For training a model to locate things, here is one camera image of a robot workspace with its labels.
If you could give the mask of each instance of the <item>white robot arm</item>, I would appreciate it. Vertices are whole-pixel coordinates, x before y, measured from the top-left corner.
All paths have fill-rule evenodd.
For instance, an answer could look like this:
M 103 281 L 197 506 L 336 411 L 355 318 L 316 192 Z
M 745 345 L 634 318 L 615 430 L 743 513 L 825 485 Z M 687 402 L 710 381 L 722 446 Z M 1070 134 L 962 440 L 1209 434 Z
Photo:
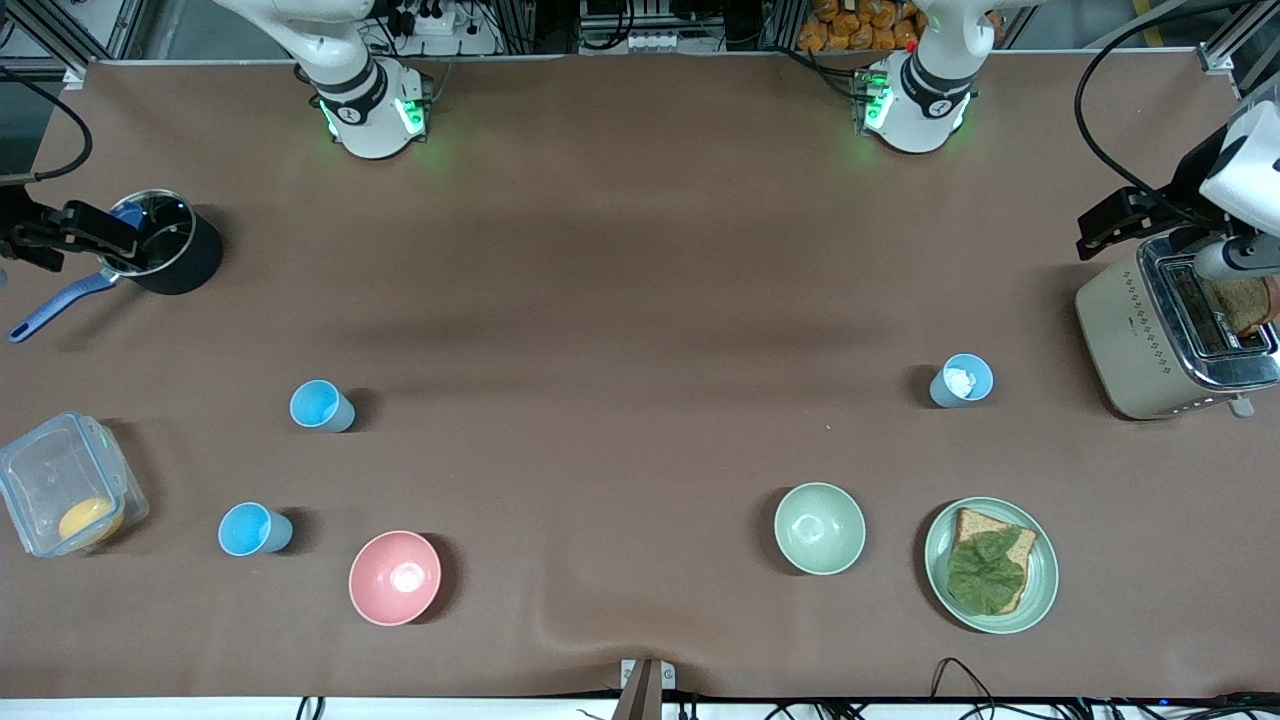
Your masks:
M 1169 234 L 1196 254 L 1211 281 L 1280 274 L 1280 105 L 1243 105 L 1188 152 L 1169 184 L 1151 197 L 1124 187 L 1080 215 L 1076 251 L 1088 260 L 1132 238 Z M 1199 219 L 1187 220 L 1181 209 Z
M 430 88 L 390 58 L 374 58 L 357 22 L 372 0 L 214 0 L 293 55 L 320 95 L 329 131 L 353 155 L 394 155 L 425 137 Z
M 960 127 L 969 88 L 996 44 L 988 10 L 1047 0 L 916 0 L 929 18 L 915 51 L 897 50 L 870 67 L 883 73 L 879 97 L 863 124 L 904 152 L 942 147 Z

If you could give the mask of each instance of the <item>cup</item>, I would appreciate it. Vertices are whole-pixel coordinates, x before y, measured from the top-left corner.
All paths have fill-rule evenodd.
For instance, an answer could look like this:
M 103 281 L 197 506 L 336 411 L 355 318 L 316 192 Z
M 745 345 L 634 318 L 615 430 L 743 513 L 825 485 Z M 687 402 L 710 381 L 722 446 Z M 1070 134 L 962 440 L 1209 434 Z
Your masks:
M 356 421 L 356 409 L 329 380 L 307 380 L 293 391 L 289 416 L 303 428 L 340 433 Z
M 952 355 L 929 383 L 929 396 L 942 407 L 965 407 L 991 393 L 996 377 L 977 355 Z
M 293 523 L 257 502 L 242 502 L 223 515 L 218 544 L 233 557 L 279 552 L 293 539 Z

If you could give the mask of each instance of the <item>sandwich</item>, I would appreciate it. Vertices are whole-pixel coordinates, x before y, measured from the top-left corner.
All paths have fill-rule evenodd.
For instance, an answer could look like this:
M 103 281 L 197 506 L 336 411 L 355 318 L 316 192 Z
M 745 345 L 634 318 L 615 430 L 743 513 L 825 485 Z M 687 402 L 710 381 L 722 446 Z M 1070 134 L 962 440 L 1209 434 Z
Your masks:
M 1027 589 L 1034 530 L 968 507 L 956 519 L 956 542 L 947 557 L 947 592 L 978 615 L 1007 615 Z

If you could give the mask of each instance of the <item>pink bowl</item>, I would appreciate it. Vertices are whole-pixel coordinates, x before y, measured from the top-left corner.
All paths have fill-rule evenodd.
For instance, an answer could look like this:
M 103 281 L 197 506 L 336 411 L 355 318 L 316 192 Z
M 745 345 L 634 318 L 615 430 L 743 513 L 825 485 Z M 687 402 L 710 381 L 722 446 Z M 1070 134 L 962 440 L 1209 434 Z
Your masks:
M 440 591 L 440 556 L 417 533 L 383 533 L 356 555 L 347 589 L 365 620 L 403 625 L 421 615 Z

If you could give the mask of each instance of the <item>clear plastic container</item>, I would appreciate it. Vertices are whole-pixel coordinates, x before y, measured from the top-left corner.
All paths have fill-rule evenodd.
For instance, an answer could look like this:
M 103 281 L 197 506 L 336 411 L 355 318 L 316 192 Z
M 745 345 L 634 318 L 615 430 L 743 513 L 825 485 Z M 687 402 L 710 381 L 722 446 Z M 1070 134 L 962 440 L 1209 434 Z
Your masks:
M 150 506 L 111 430 L 61 415 L 0 450 L 0 491 L 27 552 L 67 555 L 146 516 Z

